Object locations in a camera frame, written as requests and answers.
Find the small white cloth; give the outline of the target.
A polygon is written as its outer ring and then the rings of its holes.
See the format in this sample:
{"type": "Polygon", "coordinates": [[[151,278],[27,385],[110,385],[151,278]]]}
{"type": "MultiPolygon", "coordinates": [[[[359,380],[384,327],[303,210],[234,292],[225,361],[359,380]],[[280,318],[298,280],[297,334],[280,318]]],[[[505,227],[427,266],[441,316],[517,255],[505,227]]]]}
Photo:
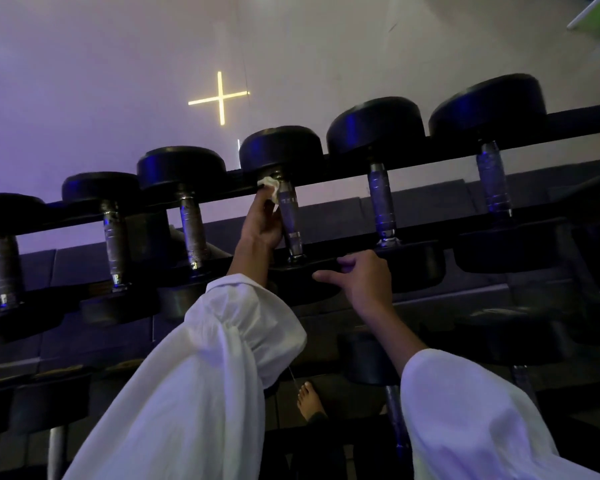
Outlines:
{"type": "Polygon", "coordinates": [[[256,183],[257,187],[260,188],[268,188],[271,190],[271,194],[268,197],[268,200],[271,201],[274,205],[279,205],[279,192],[281,187],[281,181],[277,178],[268,176],[261,178],[256,183]]]}

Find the person's left hand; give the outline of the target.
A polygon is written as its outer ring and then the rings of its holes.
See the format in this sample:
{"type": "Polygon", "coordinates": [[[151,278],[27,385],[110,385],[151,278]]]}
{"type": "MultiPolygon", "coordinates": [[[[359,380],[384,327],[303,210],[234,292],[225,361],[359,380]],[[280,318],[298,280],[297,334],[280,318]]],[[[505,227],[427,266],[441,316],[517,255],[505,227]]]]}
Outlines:
{"type": "Polygon", "coordinates": [[[270,251],[282,240],[283,224],[280,209],[272,200],[274,188],[264,185],[255,194],[245,217],[240,243],[256,242],[270,251]]]}

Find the person's right forearm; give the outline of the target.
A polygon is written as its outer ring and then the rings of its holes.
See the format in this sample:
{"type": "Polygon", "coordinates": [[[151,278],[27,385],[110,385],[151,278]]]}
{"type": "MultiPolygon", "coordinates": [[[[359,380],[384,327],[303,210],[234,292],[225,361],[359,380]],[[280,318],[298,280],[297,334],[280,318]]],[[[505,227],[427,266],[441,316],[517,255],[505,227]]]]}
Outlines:
{"type": "Polygon", "coordinates": [[[600,473],[560,456],[519,387],[465,358],[426,348],[392,305],[373,301],[361,311],[399,373],[414,480],[600,480],[600,473]]]}

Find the black metal dumbbell rack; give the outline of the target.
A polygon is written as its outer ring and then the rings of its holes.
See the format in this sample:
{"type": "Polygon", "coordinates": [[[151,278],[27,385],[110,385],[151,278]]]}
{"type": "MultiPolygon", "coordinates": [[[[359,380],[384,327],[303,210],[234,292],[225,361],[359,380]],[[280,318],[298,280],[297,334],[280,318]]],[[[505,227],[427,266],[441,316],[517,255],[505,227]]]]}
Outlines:
{"type": "MultiPolygon", "coordinates": [[[[593,107],[586,107],[582,109],[574,109],[568,110],[558,113],[548,114],[546,117],[546,122],[544,126],[533,130],[528,136],[517,136],[512,137],[511,139],[506,140],[504,143],[499,143],[499,150],[501,149],[515,149],[523,146],[529,146],[532,144],[540,144],[540,143],[548,143],[553,141],[561,141],[563,139],[569,139],[572,137],[579,136],[589,136],[593,134],[600,133],[600,105],[593,107]]],[[[440,143],[439,141],[435,141],[431,134],[430,136],[425,136],[426,141],[423,149],[424,156],[417,157],[416,160],[419,164],[424,164],[427,162],[437,162],[437,161],[446,161],[453,157],[460,157],[468,155],[471,150],[467,145],[462,146],[461,148],[456,148],[452,150],[451,148],[445,147],[445,144],[440,143]]],[[[389,167],[388,169],[402,169],[397,166],[389,167]]],[[[203,229],[205,232],[206,243],[209,247],[210,257],[214,261],[215,264],[218,264],[219,261],[224,262],[224,269],[220,274],[209,281],[202,295],[206,292],[207,286],[217,279],[227,276],[230,274],[231,270],[237,271],[237,268],[232,268],[233,257],[235,255],[235,251],[240,242],[240,234],[242,230],[242,226],[245,220],[245,217],[249,211],[249,208],[254,201],[255,194],[258,191],[257,185],[249,185],[244,177],[242,176],[242,171],[229,171],[230,178],[232,180],[236,180],[239,186],[238,190],[225,192],[222,196],[217,197],[215,200],[211,201],[201,201],[199,204],[200,207],[200,215],[201,221],[203,224],[203,229]]],[[[362,175],[362,173],[354,173],[352,171],[346,172],[343,177],[357,176],[362,175]]],[[[341,177],[333,177],[328,176],[325,180],[320,180],[316,178],[305,178],[302,184],[313,184],[313,183],[323,183],[323,182],[331,182],[341,177]]],[[[140,210],[138,213],[146,210],[156,210],[161,207],[174,207],[176,203],[167,203],[167,204],[156,204],[150,207],[147,207],[145,210],[140,210]]],[[[51,206],[46,204],[51,211],[54,213],[52,216],[52,220],[49,223],[39,224],[37,227],[32,230],[26,230],[23,233],[17,234],[17,236],[30,233],[33,231],[42,230],[44,226],[50,227],[59,227],[60,224],[69,224],[71,223],[71,218],[76,219],[76,223],[80,223],[81,219],[90,218],[92,220],[95,217],[101,217],[101,215],[96,214],[84,214],[80,209],[66,209],[64,204],[60,206],[51,206]]],[[[402,236],[402,230],[397,230],[397,234],[399,239],[402,236]]],[[[433,239],[428,241],[439,241],[439,239],[433,239]]],[[[405,242],[407,244],[417,244],[422,242],[405,242]]],[[[374,247],[365,249],[374,251],[374,247]]],[[[334,258],[337,264],[336,269],[320,269],[320,270],[332,270],[332,271],[340,271],[341,266],[337,262],[337,259],[340,257],[336,257],[335,255],[327,255],[326,257],[334,258]]],[[[274,291],[274,284],[271,276],[271,268],[275,262],[278,261],[288,261],[288,251],[286,249],[286,243],[282,233],[282,240],[279,245],[271,251],[269,266],[267,270],[267,278],[266,282],[263,283],[263,287],[271,291],[277,297],[279,295],[274,291]]],[[[393,287],[393,273],[390,270],[392,275],[392,287],[393,287]]],[[[280,298],[286,305],[290,307],[290,305],[282,298],[280,298]]]]}

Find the person's right hand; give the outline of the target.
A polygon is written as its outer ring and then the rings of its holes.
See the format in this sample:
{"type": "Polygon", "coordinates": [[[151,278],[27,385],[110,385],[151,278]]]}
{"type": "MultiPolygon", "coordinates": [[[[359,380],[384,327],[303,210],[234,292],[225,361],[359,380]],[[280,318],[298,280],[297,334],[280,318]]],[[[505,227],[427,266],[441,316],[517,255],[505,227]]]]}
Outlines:
{"type": "Polygon", "coordinates": [[[343,269],[351,269],[351,287],[344,291],[354,311],[368,325],[396,318],[393,307],[392,275],[387,261],[365,250],[337,259],[343,269]]]}

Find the yellow cross-shaped wall light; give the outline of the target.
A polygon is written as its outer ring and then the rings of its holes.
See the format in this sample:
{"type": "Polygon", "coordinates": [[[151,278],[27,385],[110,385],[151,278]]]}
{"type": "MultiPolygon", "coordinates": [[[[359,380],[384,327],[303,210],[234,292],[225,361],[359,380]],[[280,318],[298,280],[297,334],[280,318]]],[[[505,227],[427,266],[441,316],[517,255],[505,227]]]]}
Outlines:
{"type": "Polygon", "coordinates": [[[197,105],[204,105],[204,104],[217,104],[218,122],[219,122],[219,125],[223,127],[226,124],[226,110],[225,110],[226,101],[237,99],[237,98],[247,97],[247,96],[251,95],[251,93],[247,89],[243,90],[243,91],[234,91],[232,93],[225,92],[222,71],[217,71],[216,85],[217,85],[217,93],[214,96],[190,100],[187,102],[187,105],[188,106],[197,106],[197,105]]]}

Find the person's left forearm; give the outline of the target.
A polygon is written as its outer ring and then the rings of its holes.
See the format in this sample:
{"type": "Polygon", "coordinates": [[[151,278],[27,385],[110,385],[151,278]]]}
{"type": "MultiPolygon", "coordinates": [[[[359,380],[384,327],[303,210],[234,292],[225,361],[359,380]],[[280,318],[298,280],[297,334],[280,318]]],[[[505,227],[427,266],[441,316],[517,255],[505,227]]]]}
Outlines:
{"type": "Polygon", "coordinates": [[[263,287],[271,248],[241,239],[88,435],[63,480],[258,480],[264,389],[302,352],[306,332],[263,287]]]}

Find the row of black dumbbells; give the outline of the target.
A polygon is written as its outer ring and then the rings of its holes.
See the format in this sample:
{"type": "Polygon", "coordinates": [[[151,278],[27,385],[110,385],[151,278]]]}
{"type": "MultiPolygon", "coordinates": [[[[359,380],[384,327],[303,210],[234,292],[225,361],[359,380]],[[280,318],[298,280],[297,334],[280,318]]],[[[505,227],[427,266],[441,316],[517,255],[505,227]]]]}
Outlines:
{"type": "MultiPolygon", "coordinates": [[[[467,145],[476,154],[480,183],[490,218],[485,230],[462,233],[453,241],[456,264],[469,273],[517,273],[552,267],[558,261],[551,223],[522,225],[512,216],[498,144],[528,136],[544,126],[547,112],[534,77],[515,73],[468,88],[439,106],[429,121],[431,136],[455,150],[467,145]]],[[[288,261],[271,268],[274,291],[290,306],[330,298],[335,286],[320,284],[312,274],[336,269],[334,258],[306,254],[298,221],[296,186],[305,178],[366,173],[378,243],[397,293],[432,287],[442,281],[446,264],[439,241],[400,241],[388,168],[404,168],[424,156],[424,124],[417,104],[400,96],[356,105],[330,125],[328,154],[320,139],[301,126],[268,128],[248,136],[239,151],[242,176],[249,185],[278,187],[273,198],[281,209],[288,261]]],[[[151,150],[137,162],[136,174],[88,172],[65,179],[66,209],[103,217],[112,290],[94,298],[71,287],[24,291],[16,236],[49,223],[54,213],[34,196],[0,193],[0,344],[37,335],[58,326],[64,314],[78,309],[87,323],[124,324],[161,314],[181,321],[224,269],[210,257],[201,221],[201,201],[238,190],[224,161],[198,146],[151,150]],[[177,203],[188,265],[179,272],[143,271],[133,265],[126,217],[156,204],[177,203]]]]}

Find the person's bare foot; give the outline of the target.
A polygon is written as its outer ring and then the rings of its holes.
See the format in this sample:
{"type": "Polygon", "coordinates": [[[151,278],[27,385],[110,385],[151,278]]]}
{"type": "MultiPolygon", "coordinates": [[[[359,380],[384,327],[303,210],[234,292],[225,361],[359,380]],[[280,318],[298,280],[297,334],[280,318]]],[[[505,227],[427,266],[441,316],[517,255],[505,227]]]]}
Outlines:
{"type": "Polygon", "coordinates": [[[320,396],[311,381],[305,381],[300,386],[297,394],[297,408],[307,424],[328,419],[320,396]]]}

